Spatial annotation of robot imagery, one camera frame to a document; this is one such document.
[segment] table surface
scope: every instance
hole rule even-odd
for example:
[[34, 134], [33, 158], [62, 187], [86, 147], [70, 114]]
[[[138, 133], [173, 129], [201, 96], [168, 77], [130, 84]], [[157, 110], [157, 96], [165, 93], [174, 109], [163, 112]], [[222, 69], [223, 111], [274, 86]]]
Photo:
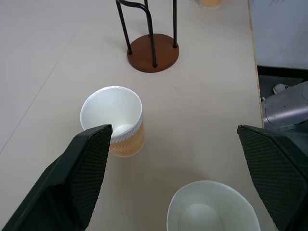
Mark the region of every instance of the table surface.
[[[109, 154], [88, 231], [166, 230], [173, 194], [197, 180], [233, 187], [273, 230], [236, 134], [262, 126], [246, 0], [178, 0], [179, 59], [152, 74], [129, 65], [115, 1], [16, 2], [0, 5], [0, 228], [82, 131], [86, 98], [124, 86], [142, 100], [145, 143], [131, 158]], [[172, 1], [149, 8], [154, 32], [172, 36]], [[122, 9], [130, 42], [148, 33], [143, 11]]]

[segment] cup rim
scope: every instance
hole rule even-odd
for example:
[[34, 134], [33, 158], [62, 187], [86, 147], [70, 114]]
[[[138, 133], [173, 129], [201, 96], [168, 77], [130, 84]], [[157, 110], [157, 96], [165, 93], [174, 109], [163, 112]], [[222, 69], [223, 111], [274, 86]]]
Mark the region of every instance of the cup rim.
[[201, 182], [202, 182], [202, 183], [210, 183], [210, 184], [215, 184], [215, 185], [222, 186], [222, 187], [224, 187], [225, 189], [227, 189], [227, 190], [231, 191], [232, 193], [236, 194], [237, 196], [239, 196], [239, 197], [246, 203], [246, 205], [248, 206], [249, 210], [252, 211], [252, 212], [254, 212], [255, 218], [256, 218], [257, 224], [258, 224], [257, 229], [258, 229], [259, 231], [261, 231], [261, 229], [260, 229], [260, 223], [259, 223], [257, 214], [256, 214], [254, 208], [252, 207], [252, 205], [249, 203], [249, 201], [248, 201], [245, 197], [243, 197], [243, 195], [241, 195], [238, 191], [236, 191], [234, 188], [231, 188], [231, 187], [228, 186], [228, 185], [225, 185], [225, 184], [223, 184], [223, 183], [219, 183], [219, 182], [217, 182], [217, 181], [212, 181], [212, 180], [199, 180], [199, 181], [195, 181], [195, 182], [189, 183], [189, 184], [187, 184], [187, 185], [184, 185], [183, 187], [181, 187], [179, 190], [176, 191], [176, 193], [173, 195], [173, 197], [172, 197], [172, 199], [171, 199], [171, 201], [170, 201], [169, 208], [168, 208], [168, 212], [167, 212], [167, 222], [166, 222], [167, 231], [168, 231], [168, 220], [169, 220], [170, 207], [171, 207], [171, 204], [173, 203], [173, 201], [174, 201], [176, 195], [178, 194], [178, 192], [181, 191], [181, 190], [183, 190], [184, 188], [186, 188], [186, 187], [192, 185], [192, 184], [198, 184], [198, 183], [201, 183]]
[[100, 93], [101, 91], [108, 90], [108, 89], [122, 89], [122, 90], [127, 90], [127, 91], [133, 93], [135, 96], [137, 96], [137, 99], [139, 100], [139, 103], [140, 103], [140, 106], [141, 106], [140, 114], [139, 114], [139, 117], [138, 117], [138, 120], [136, 121], [136, 123], [135, 123], [133, 126], [131, 126], [131, 128], [128, 129], [127, 131], [125, 131], [125, 132], [123, 132], [123, 133], [121, 133], [121, 134], [118, 134], [118, 135], [116, 135], [116, 136], [111, 136], [112, 139], [115, 139], [115, 138], [118, 138], [118, 137], [120, 137], [120, 136], [123, 136], [123, 135], [129, 133], [129, 132], [138, 124], [138, 122], [140, 121], [140, 118], [142, 117], [142, 102], [141, 102], [141, 99], [140, 99], [139, 96], [138, 96], [134, 91], [132, 91], [131, 89], [125, 88], [125, 87], [122, 87], [122, 86], [109, 86], [109, 87], [104, 87], [104, 88], [102, 88], [102, 89], [97, 90], [96, 92], [92, 93], [92, 94], [85, 100], [85, 102], [83, 103], [83, 105], [82, 105], [82, 107], [81, 107], [81, 110], [80, 110], [79, 120], [80, 120], [80, 124], [81, 124], [83, 130], [86, 130], [86, 129], [83, 127], [83, 125], [82, 125], [82, 120], [81, 120], [81, 114], [82, 114], [82, 111], [84, 110], [84, 106], [86, 105], [87, 101], [90, 100], [92, 97], [94, 97], [96, 94]]

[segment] white paper cup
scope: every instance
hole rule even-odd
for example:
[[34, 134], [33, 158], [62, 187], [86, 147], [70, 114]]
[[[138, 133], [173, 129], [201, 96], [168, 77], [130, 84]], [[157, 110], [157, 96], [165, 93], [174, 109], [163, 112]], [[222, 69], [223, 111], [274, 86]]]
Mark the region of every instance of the white paper cup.
[[197, 181], [178, 190], [167, 215], [167, 231], [260, 231], [256, 213], [236, 190]]
[[118, 156], [135, 155], [143, 146], [142, 103], [130, 89], [106, 87], [93, 93], [81, 108], [80, 123], [84, 130], [111, 124], [110, 150]]

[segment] round wooden base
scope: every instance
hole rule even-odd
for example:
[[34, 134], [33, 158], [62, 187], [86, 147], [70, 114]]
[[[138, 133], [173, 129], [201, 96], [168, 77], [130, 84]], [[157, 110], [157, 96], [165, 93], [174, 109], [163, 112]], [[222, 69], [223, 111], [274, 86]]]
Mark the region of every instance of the round wooden base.
[[179, 46], [173, 48], [173, 38], [154, 34], [157, 67], [153, 67], [151, 42], [148, 35], [141, 36], [132, 42], [133, 54], [128, 54], [128, 61], [132, 67], [142, 72], [159, 72], [171, 67], [179, 57]]

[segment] cup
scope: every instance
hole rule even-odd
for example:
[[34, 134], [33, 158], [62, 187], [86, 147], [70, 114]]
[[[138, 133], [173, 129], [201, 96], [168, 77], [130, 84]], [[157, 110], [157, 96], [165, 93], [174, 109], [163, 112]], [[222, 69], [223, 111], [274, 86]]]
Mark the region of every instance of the cup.
[[205, 8], [217, 8], [222, 4], [223, 0], [200, 0], [199, 2]]
[[179, 189], [167, 215], [167, 231], [260, 231], [256, 213], [236, 190], [215, 181]]
[[111, 124], [109, 150], [120, 157], [133, 156], [143, 146], [142, 103], [130, 89], [105, 87], [93, 93], [81, 108], [80, 123], [84, 130]]

